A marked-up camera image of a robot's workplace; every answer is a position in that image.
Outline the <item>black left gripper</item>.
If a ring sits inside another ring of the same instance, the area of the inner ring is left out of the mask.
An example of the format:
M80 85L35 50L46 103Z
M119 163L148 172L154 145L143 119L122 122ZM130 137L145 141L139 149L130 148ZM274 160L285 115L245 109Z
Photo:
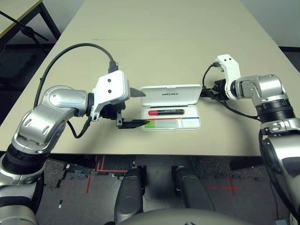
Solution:
M137 90L135 88L130 88L130 96L132 98L141 98L145 97L146 94L141 90ZM101 110L101 117L104 119L110 120L120 120L122 116L122 110L126 109L126 105L124 102L118 104L108 104L103 107ZM148 124L149 120L131 120L131 121L120 121L121 123L118 125L118 129L133 129L144 126Z

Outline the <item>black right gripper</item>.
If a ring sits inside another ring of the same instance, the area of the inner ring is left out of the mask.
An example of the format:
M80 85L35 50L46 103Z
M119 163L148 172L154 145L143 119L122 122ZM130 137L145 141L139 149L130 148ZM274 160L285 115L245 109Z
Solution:
M200 97L202 98L226 98L225 93L225 84L226 80L221 79L214 82L213 88L202 88L202 93L200 94Z

